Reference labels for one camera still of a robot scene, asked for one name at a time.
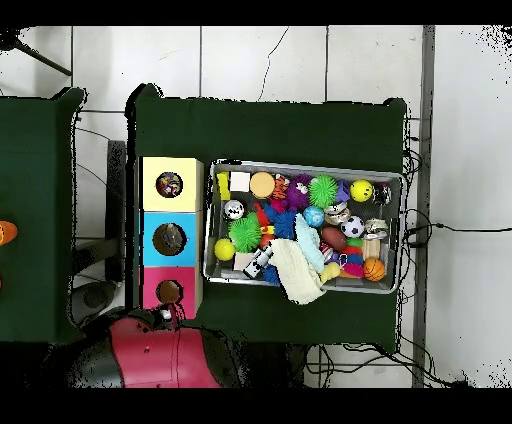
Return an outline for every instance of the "orange object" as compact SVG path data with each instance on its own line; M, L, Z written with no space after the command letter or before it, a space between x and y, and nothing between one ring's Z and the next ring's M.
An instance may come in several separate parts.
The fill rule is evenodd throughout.
M379 281L386 274L384 264L375 258L364 261L364 278L370 281Z
M0 246L14 240L18 235L18 228L11 222L0 221Z

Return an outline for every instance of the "soccer ball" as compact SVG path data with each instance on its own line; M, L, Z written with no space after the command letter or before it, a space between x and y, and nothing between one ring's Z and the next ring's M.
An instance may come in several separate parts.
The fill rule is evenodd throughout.
M351 216L346 222L341 224L341 231L347 237L359 237L364 231L364 222L358 216Z

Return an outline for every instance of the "yellow ball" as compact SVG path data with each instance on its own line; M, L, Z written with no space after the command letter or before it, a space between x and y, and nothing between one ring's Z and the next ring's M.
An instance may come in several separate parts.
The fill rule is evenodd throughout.
M235 254L235 246L229 239L220 239L215 243L215 256L220 261L229 261Z
M350 195L356 202L364 202L372 197L373 186L369 181L357 180L350 185Z

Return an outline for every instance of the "blue ball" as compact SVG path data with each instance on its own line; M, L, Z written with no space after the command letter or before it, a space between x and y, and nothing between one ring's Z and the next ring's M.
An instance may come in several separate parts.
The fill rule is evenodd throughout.
M324 222L324 211L316 206L309 206L304 210L304 219L310 227L320 227Z

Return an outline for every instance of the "table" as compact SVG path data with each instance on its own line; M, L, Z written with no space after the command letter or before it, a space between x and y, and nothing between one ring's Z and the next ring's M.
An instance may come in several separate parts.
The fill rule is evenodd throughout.
M406 104L352 102L248 103L163 98L152 84L130 96L127 183L137 187L137 157L195 157L402 172ZM138 192L127 193L127 302L138 304ZM249 342L378 343L395 349L397 296L328 292L298 306L279 290L205 282L204 299L190 324L222 330Z

